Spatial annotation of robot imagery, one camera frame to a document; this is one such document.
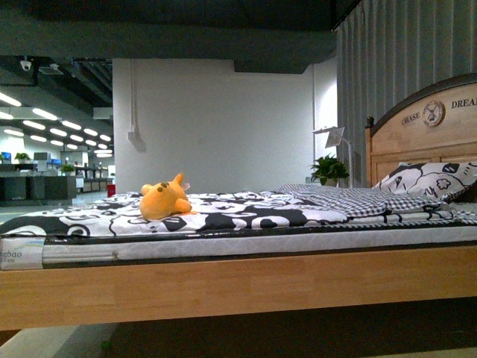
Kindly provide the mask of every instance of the wooden headboard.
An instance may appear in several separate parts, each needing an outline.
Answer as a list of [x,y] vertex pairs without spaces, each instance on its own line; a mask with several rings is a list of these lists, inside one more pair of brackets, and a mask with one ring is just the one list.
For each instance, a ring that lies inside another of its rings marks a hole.
[[367,182],[399,162],[477,160],[477,73],[441,81],[401,101],[366,128]]

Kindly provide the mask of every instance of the mattress label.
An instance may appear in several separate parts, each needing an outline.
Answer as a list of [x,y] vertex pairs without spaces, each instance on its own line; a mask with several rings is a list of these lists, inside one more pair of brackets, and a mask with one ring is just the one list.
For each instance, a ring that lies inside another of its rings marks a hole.
[[42,253],[45,239],[13,238],[0,243],[1,270],[42,269]]

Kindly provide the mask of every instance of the floor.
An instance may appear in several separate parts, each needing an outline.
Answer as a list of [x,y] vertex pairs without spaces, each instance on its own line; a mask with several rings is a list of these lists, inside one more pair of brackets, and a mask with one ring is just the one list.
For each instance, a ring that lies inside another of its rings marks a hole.
[[[106,197],[80,194],[73,204]],[[53,207],[0,207],[0,222]],[[477,298],[26,329],[1,358],[477,357]]]

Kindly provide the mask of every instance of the red object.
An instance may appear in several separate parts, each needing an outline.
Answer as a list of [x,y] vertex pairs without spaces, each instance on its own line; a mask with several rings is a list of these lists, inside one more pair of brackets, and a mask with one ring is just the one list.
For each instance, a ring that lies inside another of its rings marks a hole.
[[116,185],[107,184],[107,197],[113,196],[116,194]]

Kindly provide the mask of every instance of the wooden bed frame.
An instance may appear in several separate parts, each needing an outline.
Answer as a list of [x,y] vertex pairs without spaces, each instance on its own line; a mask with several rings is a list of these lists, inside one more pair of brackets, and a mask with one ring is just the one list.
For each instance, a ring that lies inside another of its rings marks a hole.
[[[477,160],[477,75],[435,84],[367,129],[368,180],[398,162]],[[434,127],[430,101],[445,107]],[[477,296],[477,245],[0,272],[0,330]]]

